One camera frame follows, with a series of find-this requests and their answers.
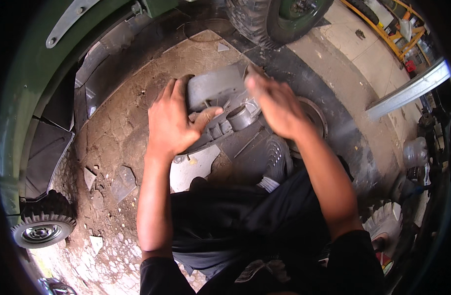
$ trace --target sleeve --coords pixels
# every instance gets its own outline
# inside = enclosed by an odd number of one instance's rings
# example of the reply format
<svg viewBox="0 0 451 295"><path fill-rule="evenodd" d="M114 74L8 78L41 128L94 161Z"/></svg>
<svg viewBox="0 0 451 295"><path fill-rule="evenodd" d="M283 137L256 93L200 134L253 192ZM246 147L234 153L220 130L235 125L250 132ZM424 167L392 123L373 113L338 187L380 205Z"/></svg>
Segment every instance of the sleeve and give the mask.
<svg viewBox="0 0 451 295"><path fill-rule="evenodd" d="M196 294L171 258L150 257L140 265L140 295Z"/></svg>
<svg viewBox="0 0 451 295"><path fill-rule="evenodd" d="M338 237L330 248L329 279L341 294L381 294L384 275L370 235L354 230Z"/></svg>

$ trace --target hubcap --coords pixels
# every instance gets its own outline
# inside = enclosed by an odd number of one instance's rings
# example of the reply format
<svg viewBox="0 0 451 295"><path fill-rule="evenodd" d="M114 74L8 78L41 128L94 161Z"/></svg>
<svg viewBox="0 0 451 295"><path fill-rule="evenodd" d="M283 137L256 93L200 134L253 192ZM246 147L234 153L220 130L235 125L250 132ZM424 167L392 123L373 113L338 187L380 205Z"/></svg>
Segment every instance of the hubcap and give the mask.
<svg viewBox="0 0 451 295"><path fill-rule="evenodd" d="M299 30L319 12L326 0L282 0L278 24L285 30Z"/></svg>
<svg viewBox="0 0 451 295"><path fill-rule="evenodd" d="M62 228L55 224L45 224L29 227L22 233L22 238L31 244L41 244L58 237Z"/></svg>

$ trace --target black shirt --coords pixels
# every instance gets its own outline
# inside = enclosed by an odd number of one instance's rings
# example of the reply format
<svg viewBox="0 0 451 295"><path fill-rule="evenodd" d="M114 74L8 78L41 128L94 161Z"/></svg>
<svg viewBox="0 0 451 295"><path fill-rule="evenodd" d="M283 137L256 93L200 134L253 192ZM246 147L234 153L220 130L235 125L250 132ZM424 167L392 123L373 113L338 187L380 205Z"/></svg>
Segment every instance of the black shirt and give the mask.
<svg viewBox="0 0 451 295"><path fill-rule="evenodd" d="M288 280L279 280L266 267L251 279L235 282L252 260L230 266L208 281L198 294L380 294L384 276L369 233L354 230L332 244L327 267L299 257L283 258ZM195 294L171 258L150 257L142 262L140 294Z"/></svg>

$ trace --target yellow metal frame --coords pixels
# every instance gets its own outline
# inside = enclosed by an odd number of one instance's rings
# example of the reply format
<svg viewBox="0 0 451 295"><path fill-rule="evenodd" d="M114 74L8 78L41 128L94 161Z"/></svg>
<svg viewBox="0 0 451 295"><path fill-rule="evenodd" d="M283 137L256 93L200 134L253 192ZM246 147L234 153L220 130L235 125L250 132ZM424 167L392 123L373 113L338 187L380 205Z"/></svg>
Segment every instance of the yellow metal frame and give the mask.
<svg viewBox="0 0 451 295"><path fill-rule="evenodd" d="M404 56L406 55L406 53L409 52L409 50L412 49L412 47L414 47L416 44L420 49L419 44L417 43L417 41L419 41L420 37L422 37L422 35L425 33L425 28L424 27L417 27L417 28L413 28L412 29L412 33L416 33L415 36L413 36L410 40L409 43L407 43L406 45L404 45L404 47L402 47L401 49L399 49L396 44L394 43L395 39L401 38L402 35L399 31L397 31L394 35L389 36L388 33L386 33L382 27L377 26L375 24L373 24L373 22L371 20L368 19L368 17L366 17L363 13L361 13L361 11L359 11L358 9L356 9L352 4L348 3L346 0L340 0L343 4L345 4L346 6L348 6L351 10L353 10L356 14L358 14L362 19L364 19L379 35L380 37L389 45L389 47L391 48L391 50L393 50L394 54L398 57L398 59L401 62L404 62ZM406 4L400 2L399 0L393 0L396 3L404 6L409 12L417 15L420 19L422 19L420 17L420 15L417 14L417 12L415 12L411 7L407 6ZM427 56L425 55L425 53L423 52L423 50L420 50L423 54L423 57L425 58L425 60L427 61L427 63L430 65L430 62L427 58Z"/></svg>

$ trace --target white sock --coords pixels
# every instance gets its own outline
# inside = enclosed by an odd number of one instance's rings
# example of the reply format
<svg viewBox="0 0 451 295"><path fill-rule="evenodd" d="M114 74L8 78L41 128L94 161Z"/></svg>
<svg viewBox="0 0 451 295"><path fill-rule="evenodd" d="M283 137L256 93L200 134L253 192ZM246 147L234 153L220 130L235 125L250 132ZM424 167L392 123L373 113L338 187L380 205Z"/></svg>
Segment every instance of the white sock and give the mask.
<svg viewBox="0 0 451 295"><path fill-rule="evenodd" d="M264 176L263 179L257 184L257 186L264 188L267 192L273 192L278 186L280 186L280 184L275 180Z"/></svg>

